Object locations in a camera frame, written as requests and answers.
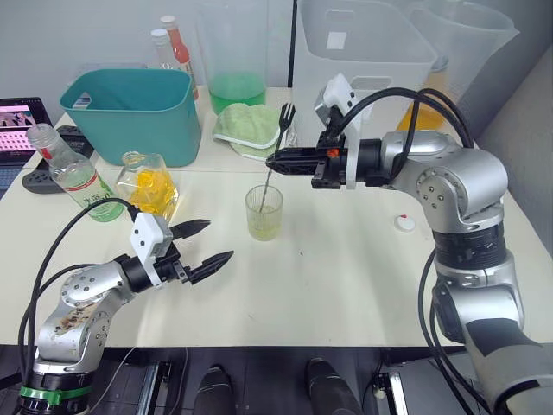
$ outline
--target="teal plastic bin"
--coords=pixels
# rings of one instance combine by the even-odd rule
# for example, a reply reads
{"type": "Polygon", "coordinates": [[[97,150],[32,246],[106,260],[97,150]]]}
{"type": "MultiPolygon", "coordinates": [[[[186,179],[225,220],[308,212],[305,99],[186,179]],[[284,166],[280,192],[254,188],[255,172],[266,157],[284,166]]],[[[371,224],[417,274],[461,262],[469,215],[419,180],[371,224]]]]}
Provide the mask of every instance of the teal plastic bin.
{"type": "Polygon", "coordinates": [[[194,161],[200,124],[190,77],[168,69],[100,69],[78,78],[61,106],[109,163],[123,165],[127,151],[158,153],[168,167],[194,161]],[[86,109],[73,108],[83,94],[86,109]]]}

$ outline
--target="white plastic bin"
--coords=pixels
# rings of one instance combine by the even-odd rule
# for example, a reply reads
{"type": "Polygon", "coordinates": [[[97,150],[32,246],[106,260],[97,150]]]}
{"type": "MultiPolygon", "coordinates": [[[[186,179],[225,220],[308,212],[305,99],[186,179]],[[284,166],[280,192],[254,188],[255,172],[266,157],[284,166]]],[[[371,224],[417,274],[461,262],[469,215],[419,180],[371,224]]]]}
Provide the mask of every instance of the white plastic bin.
{"type": "MultiPolygon", "coordinates": [[[[360,98],[391,86],[420,88],[437,55],[395,7],[360,0],[302,0],[298,4],[294,104],[301,146],[315,145],[324,126],[314,111],[319,91],[343,73],[360,98]]],[[[363,137],[396,130],[410,102],[379,101],[363,114],[363,137]]]]}

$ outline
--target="bottle label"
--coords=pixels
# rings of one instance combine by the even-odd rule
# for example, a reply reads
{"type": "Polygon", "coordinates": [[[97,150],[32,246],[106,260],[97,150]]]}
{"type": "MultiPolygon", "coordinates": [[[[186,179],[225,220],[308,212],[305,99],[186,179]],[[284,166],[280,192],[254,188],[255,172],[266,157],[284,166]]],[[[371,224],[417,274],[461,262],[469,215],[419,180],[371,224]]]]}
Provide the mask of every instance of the bottle label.
{"type": "MultiPolygon", "coordinates": [[[[87,182],[80,184],[79,186],[64,189],[75,199],[77,203],[79,203],[82,208],[87,208],[95,201],[114,197],[110,187],[105,184],[102,178],[98,175],[97,171],[94,172],[94,175],[87,182]]],[[[94,208],[90,212],[90,215],[92,217],[103,216],[105,214],[109,214],[116,207],[116,202],[105,203],[94,208]]]]}
{"type": "Polygon", "coordinates": [[[194,92],[194,97],[198,96],[198,88],[196,87],[196,80],[194,79],[194,73],[192,72],[192,67],[190,66],[190,61],[186,61],[181,64],[181,70],[190,75],[190,81],[192,82],[192,90],[194,92]]]}

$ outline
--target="laptop screen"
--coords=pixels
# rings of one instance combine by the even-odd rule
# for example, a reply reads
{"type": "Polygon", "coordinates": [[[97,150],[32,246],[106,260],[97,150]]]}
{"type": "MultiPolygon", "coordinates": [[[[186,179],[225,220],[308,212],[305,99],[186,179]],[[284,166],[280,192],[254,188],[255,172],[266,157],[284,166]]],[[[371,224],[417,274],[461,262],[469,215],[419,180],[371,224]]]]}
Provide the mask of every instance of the laptop screen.
{"type": "Polygon", "coordinates": [[[0,166],[30,159],[35,149],[25,131],[39,123],[50,124],[40,99],[0,99],[0,166]]]}

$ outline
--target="green towel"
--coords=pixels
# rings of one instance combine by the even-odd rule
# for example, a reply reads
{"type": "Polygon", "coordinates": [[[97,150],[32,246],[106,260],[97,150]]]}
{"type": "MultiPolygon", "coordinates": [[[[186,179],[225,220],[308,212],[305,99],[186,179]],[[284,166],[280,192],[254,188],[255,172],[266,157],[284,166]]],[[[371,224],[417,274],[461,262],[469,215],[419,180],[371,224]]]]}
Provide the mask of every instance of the green towel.
{"type": "Polygon", "coordinates": [[[275,152],[280,113],[267,105],[229,105],[218,116],[213,138],[227,141],[241,156],[265,161],[275,152]]]}

